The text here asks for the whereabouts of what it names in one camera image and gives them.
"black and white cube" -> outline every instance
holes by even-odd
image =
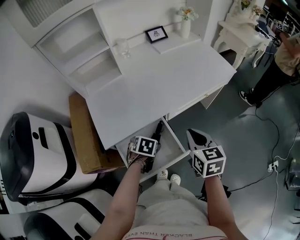
[[[157,148],[157,140],[143,136],[136,136],[134,144],[131,147],[131,151],[148,157],[155,157]]]
[[[221,146],[194,150],[192,158],[193,168],[203,178],[219,175],[224,171],[226,155]]]

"white sneaker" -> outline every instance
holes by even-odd
[[[163,180],[163,179],[168,179],[168,170],[164,169],[161,170],[157,176],[156,176],[157,180]]]
[[[181,178],[177,174],[173,174],[170,179],[171,182],[175,182],[178,186],[180,185]]]
[[[250,104],[247,100],[247,93],[243,92],[243,91],[239,91],[239,96],[241,99],[243,99],[246,103],[248,103],[250,106],[252,106],[252,104]]]

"cardboard box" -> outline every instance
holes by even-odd
[[[69,97],[69,105],[77,158],[82,172],[103,173],[124,167],[117,150],[104,149],[85,99],[74,93]]]

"white side table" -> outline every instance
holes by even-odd
[[[249,57],[259,51],[252,64],[255,68],[257,61],[263,56],[272,39],[268,39],[258,33],[250,25],[234,28],[226,22],[219,22],[218,24],[223,29],[220,32],[220,37],[215,42],[214,49],[218,52],[221,44],[225,43],[230,49],[235,51],[237,54],[232,65],[235,69],[240,66],[245,57]]]

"black pants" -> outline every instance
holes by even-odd
[[[281,71],[275,61],[273,61],[255,86],[253,93],[247,95],[247,100],[250,104],[260,105],[271,92],[289,83],[293,79],[294,77]]]

